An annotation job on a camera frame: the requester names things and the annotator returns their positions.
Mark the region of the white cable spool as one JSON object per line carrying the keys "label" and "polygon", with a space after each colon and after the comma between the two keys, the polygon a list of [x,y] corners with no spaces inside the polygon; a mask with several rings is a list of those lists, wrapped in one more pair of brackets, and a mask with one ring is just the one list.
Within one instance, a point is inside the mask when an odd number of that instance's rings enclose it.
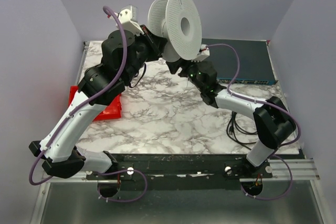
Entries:
{"label": "white cable spool", "polygon": [[196,59],[202,42],[202,25],[193,0],[155,0],[148,12],[147,27],[167,39],[163,59]]}

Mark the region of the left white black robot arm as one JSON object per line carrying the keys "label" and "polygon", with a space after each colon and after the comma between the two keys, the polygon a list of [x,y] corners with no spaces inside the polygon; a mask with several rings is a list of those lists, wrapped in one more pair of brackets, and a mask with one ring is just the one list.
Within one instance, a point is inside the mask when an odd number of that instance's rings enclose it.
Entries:
{"label": "left white black robot arm", "polygon": [[73,100],[55,128],[42,141],[29,145],[44,159],[46,174],[69,178],[79,171],[105,173],[115,163],[108,152],[85,151],[76,146],[91,122],[128,87],[146,62],[161,58],[167,39],[141,26],[142,34],[116,30],[102,42],[101,62],[88,68]]}

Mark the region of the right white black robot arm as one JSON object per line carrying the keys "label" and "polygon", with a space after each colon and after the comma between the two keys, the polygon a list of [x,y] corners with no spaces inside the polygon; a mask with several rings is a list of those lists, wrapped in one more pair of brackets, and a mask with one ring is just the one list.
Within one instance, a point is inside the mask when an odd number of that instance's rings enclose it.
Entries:
{"label": "right white black robot arm", "polygon": [[217,72],[210,61],[192,62],[179,59],[166,63],[171,74],[188,78],[197,87],[204,103],[227,109],[255,122],[259,140],[239,166],[243,174],[256,171],[299,126],[278,97],[256,99],[229,90],[217,81]]}

